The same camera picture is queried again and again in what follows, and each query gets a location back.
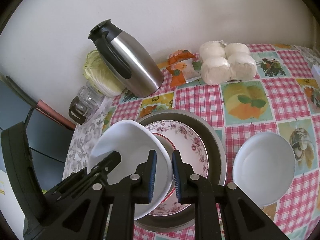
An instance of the metal pan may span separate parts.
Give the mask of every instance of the metal pan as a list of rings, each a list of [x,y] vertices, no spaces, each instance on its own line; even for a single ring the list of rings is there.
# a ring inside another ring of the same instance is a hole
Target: metal pan
[[[150,114],[139,120],[146,126],[152,122],[161,120],[174,120],[191,127],[201,137],[208,153],[209,172],[208,179],[212,184],[224,185],[227,175],[227,161],[222,143],[215,130],[202,118],[187,111],[166,110]],[[194,225],[194,205],[169,216],[146,215],[135,223],[146,230],[153,232],[179,231]]]

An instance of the white bowl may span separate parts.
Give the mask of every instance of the white bowl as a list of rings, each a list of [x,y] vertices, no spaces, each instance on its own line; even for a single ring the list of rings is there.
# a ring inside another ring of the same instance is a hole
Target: white bowl
[[[233,164],[233,182],[257,206],[278,201],[289,189],[294,176],[295,157],[290,144],[280,135],[262,132],[239,149]]]
[[[108,183],[111,185],[135,173],[138,164],[147,161],[151,149],[157,152],[153,198],[148,205],[135,205],[135,220],[147,215],[158,206],[171,187],[172,164],[159,140],[141,124],[132,120],[122,120],[104,132],[93,147],[88,159],[87,171],[89,173],[97,163],[106,157],[106,153],[113,150],[120,153],[121,163],[108,174]]]
[[[165,136],[158,134],[158,133],[152,133],[158,140],[159,142],[163,145],[163,147],[165,148],[165,150],[167,151],[167,153],[169,154],[170,160],[172,162],[172,153],[174,150],[176,150],[175,146],[173,145],[173,143]],[[166,201],[175,191],[175,187],[174,187],[174,183],[171,184],[171,187],[167,193],[167,195],[165,196],[165,198],[161,201],[164,202]]]
[[[200,136],[184,123],[162,120],[146,126],[154,134],[166,138],[177,150],[180,151],[182,161],[189,163],[193,171],[201,176],[208,176],[209,161],[207,151]],[[176,214],[190,204],[181,205],[173,190],[150,213],[152,216],[168,216]]]

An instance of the dark cabinet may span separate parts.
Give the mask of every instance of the dark cabinet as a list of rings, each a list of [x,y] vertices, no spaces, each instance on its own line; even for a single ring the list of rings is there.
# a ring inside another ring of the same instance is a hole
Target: dark cabinet
[[[35,110],[31,115],[26,132],[31,148],[59,161],[66,161],[73,131]]]
[[[31,106],[0,81],[0,133],[24,122]],[[62,180],[73,131],[34,110],[26,127],[33,165],[42,189],[49,190]],[[6,172],[0,145],[0,169]]]
[[[0,127],[5,130],[18,122],[24,122],[29,110],[30,105],[0,81]]]
[[[41,189],[49,190],[62,181],[64,163],[31,150],[33,167]]]
[[[5,166],[4,166],[4,161],[3,161],[3,155],[2,155],[2,149],[1,149],[1,143],[0,143],[0,170],[6,172]]]

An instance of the stainless steel carafe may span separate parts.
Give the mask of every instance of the stainless steel carafe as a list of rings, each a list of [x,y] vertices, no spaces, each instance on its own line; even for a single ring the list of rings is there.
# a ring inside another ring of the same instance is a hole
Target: stainless steel carafe
[[[88,37],[120,82],[139,98],[153,94],[164,76],[145,48],[131,35],[106,20]]]

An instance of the white box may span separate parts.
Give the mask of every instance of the white box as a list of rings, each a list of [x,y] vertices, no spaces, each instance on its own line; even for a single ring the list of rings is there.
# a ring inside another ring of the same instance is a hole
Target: white box
[[[311,68],[311,73],[313,74],[313,77],[315,78],[318,87],[320,87],[320,67],[318,65],[313,65]]]

